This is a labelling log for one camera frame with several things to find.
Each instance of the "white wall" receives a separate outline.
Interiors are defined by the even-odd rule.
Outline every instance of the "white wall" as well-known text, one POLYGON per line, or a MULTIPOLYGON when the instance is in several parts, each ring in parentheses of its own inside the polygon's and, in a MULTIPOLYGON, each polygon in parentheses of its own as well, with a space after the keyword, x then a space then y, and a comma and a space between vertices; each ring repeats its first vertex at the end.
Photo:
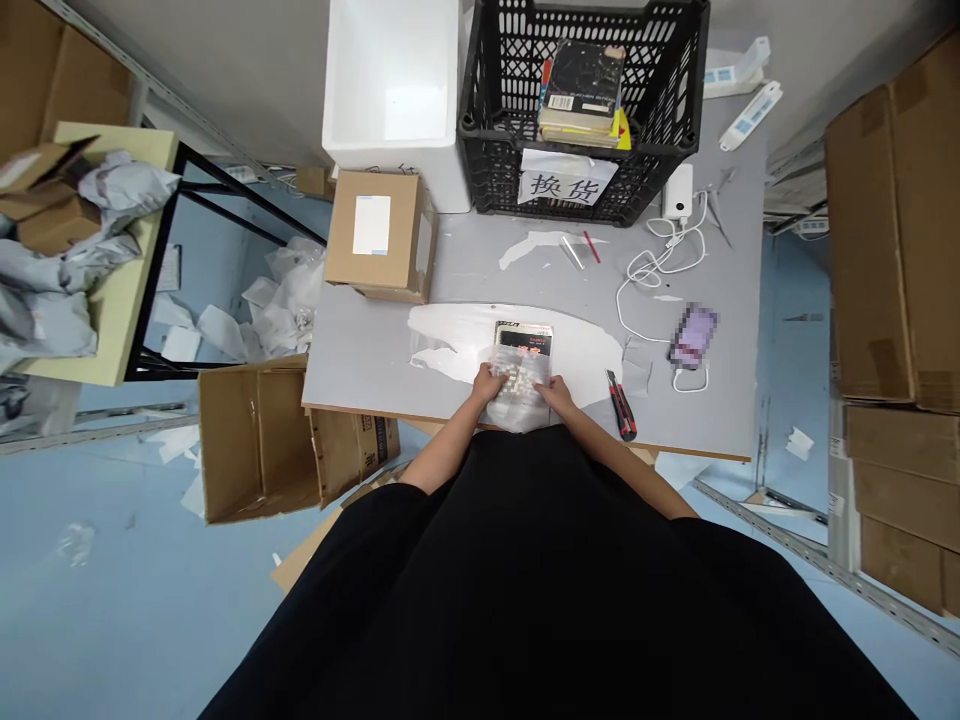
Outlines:
MULTIPOLYGON (((329 0, 69 1, 250 154, 292 164, 322 157, 329 0)), ((777 159, 818 137, 836 113, 909 64, 955 16, 955 5, 714 0, 711 24, 770 37, 770 74, 785 91, 768 119, 777 159)))

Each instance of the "stack of books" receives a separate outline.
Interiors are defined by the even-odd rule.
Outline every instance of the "stack of books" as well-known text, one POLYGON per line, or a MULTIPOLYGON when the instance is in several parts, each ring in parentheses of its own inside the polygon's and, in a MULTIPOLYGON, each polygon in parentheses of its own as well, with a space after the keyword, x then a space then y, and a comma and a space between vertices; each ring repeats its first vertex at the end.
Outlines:
POLYGON ((543 64, 541 139, 629 150, 630 125, 620 106, 625 58, 622 47, 560 40, 543 64))

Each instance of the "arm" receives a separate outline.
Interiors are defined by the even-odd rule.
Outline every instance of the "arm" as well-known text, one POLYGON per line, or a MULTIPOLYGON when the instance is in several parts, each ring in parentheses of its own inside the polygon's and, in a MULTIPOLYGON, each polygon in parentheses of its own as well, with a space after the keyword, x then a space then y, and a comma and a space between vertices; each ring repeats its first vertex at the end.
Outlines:
POLYGON ((634 455, 626 445, 597 425, 583 410, 573 404, 570 390, 563 378, 550 378, 550 387, 537 385, 537 391, 547 401, 586 453, 598 463, 613 470, 620 479, 633 488, 648 505, 668 520, 680 517, 700 517, 687 501, 680 497, 657 471, 634 455))
POLYGON ((423 452, 414 458, 400 482, 415 485, 427 495, 431 495, 452 478, 463 461, 480 415, 487 403, 500 392, 508 377, 493 377, 490 374, 490 363, 482 363, 473 381, 470 397, 427 444, 423 452))

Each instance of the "black metal frame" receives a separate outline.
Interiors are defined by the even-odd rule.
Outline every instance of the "black metal frame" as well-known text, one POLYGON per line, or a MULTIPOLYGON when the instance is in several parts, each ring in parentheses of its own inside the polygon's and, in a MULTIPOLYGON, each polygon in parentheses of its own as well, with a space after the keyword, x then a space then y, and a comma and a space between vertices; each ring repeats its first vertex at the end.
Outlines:
POLYGON ((272 233, 257 227, 255 224, 239 217, 220 205, 203 197, 201 193, 213 195, 234 195, 241 196, 252 202, 262 210, 267 211, 278 220, 286 223, 296 229, 311 240, 316 240, 321 245, 326 246, 327 240, 318 235, 315 231, 308 228, 302 222, 291 217, 269 200, 254 192, 239 180, 231 177, 223 168, 210 162, 203 155, 191 148, 189 145, 180 143, 177 148, 177 154, 173 161, 172 171, 177 175, 183 175, 187 165, 193 165, 203 172, 213 177, 215 183, 194 183, 181 181, 177 192, 170 198, 163 208, 163 214, 160 217, 160 228, 157 232, 157 241, 153 250, 153 258, 150 261, 150 267, 147 269, 147 282, 143 292, 143 300, 140 303, 140 314, 137 316, 137 327, 133 333, 133 343, 130 347, 130 356, 127 360, 127 370, 124 374, 125 382, 143 382, 159 380, 192 380, 197 377, 200 370, 210 368, 225 367, 231 363, 181 363, 172 362, 164 358, 160 353, 144 346, 147 335, 147 326, 150 324, 150 315, 153 312, 153 298, 157 294, 157 281, 160 278, 160 267, 163 265, 163 255, 167 249, 170 236, 170 228, 173 226, 173 216, 177 211, 177 202, 183 197, 197 203, 203 208, 216 213, 222 218, 229 220, 235 225, 239 225, 245 230, 259 235, 269 240, 274 245, 286 247, 286 242, 272 233))

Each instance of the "black plastic crate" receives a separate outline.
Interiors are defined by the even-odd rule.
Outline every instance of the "black plastic crate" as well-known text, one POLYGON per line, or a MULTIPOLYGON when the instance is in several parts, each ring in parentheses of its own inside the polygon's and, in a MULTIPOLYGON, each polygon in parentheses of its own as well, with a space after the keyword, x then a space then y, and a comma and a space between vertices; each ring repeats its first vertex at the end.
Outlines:
POLYGON ((477 0, 457 128, 477 212, 633 225, 699 147, 709 16, 708 0, 652 0, 639 9, 477 0), (632 150, 536 139, 543 61, 564 37, 626 48, 622 104, 632 150), (620 168, 592 206, 547 198, 518 205, 524 148, 620 168))

